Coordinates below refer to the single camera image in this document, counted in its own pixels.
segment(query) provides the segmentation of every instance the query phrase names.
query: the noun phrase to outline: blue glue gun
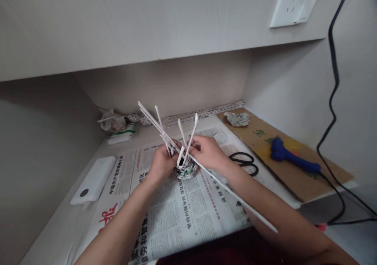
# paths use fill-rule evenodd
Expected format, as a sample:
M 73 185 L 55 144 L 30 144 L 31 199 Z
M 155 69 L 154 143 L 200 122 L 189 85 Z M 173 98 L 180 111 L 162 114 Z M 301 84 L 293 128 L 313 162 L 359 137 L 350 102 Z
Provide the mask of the blue glue gun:
M 296 165 L 300 169 L 303 169 L 304 171 L 310 172 L 310 173 L 320 173 L 321 172 L 321 166 L 316 163 L 311 163 L 308 161 L 305 161 L 304 159 L 301 159 L 300 157 L 295 156 L 291 152 L 289 152 L 284 147 L 284 142 L 280 137 L 276 137 L 274 141 L 272 142 L 272 148 L 271 148 L 271 158 L 282 162 L 284 160 L 287 160 L 291 162 L 292 164 Z

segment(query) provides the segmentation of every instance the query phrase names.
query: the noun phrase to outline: wall socket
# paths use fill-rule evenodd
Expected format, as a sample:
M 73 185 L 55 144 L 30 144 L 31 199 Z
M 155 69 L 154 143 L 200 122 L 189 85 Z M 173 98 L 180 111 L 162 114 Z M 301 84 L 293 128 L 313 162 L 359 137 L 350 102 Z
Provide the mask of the wall socket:
M 270 27 L 306 22 L 317 0 L 278 0 Z

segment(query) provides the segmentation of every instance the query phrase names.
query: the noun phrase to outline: folded newspaper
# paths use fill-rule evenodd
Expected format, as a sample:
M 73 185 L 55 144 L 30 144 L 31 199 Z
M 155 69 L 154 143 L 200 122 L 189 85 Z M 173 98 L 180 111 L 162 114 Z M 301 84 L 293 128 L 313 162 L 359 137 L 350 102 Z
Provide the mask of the folded newspaper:
M 167 116 L 163 119 L 163 126 L 164 127 L 172 127 L 178 125 L 178 119 L 181 120 L 181 123 L 187 123 L 195 120 L 195 114 L 197 113 L 199 119 L 207 118 L 209 116 L 213 116 L 215 114 L 226 112 L 229 110 L 234 110 L 237 108 L 242 108 L 245 101 L 237 101 L 226 105 L 221 105 L 218 107 L 198 110 L 195 112 L 188 112 L 183 114 L 177 114 L 173 116 Z
M 199 130 L 197 134 L 213 136 L 227 155 L 239 151 L 250 152 L 222 123 L 210 129 Z M 153 153 L 161 144 L 150 144 L 117 156 L 89 232 L 83 239 L 75 260 L 145 179 Z M 255 164 L 259 167 L 259 174 L 254 177 L 257 181 L 279 195 L 291 207 L 300 207 L 296 199 L 258 159 Z M 248 173 L 253 172 L 250 166 L 244 169 Z M 213 176 L 226 183 L 225 178 L 215 171 Z M 219 186 L 212 176 L 202 170 L 189 180 L 178 180 L 171 176 L 159 189 L 143 220 L 130 264 L 157 260 L 249 226 L 251 223 L 242 205 Z

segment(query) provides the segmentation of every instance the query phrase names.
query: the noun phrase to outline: white cabinet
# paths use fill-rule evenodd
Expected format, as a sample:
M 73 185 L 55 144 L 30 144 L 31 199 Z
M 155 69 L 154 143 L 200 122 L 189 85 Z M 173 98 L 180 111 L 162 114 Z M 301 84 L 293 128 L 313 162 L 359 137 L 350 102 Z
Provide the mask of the white cabinet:
M 270 29 L 277 0 L 0 0 L 0 81 L 320 39 L 339 1 Z

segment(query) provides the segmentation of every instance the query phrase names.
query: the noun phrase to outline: person's right hand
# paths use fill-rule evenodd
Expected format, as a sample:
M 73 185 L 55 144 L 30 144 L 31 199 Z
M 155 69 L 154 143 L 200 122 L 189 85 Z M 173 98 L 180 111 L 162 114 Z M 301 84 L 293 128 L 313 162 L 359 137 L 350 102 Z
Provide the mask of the person's right hand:
M 230 159 L 213 137 L 194 135 L 189 153 L 208 169 L 219 171 Z

